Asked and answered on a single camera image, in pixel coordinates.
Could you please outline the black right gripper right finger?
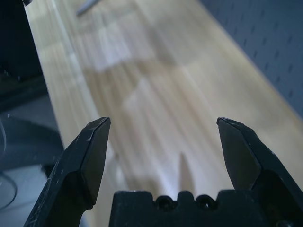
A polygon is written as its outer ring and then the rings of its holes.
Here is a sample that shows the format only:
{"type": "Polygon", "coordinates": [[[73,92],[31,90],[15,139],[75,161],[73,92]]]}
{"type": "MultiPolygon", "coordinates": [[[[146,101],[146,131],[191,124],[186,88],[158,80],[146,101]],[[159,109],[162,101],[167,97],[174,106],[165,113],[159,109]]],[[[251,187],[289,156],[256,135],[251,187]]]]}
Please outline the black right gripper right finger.
{"type": "Polygon", "coordinates": [[[272,227],[303,225],[303,192],[253,129],[217,119],[225,166],[236,190],[252,194],[272,227]]]}

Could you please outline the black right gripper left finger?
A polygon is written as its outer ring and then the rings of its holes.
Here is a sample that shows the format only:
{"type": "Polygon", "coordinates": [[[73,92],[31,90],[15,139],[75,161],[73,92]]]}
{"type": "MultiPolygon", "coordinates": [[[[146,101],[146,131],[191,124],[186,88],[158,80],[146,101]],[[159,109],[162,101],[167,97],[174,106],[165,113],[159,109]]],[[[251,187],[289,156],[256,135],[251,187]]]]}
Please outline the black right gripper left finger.
{"type": "Polygon", "coordinates": [[[77,227],[96,204],[105,168],[111,120],[88,123],[60,156],[26,222],[26,227],[77,227]]]}

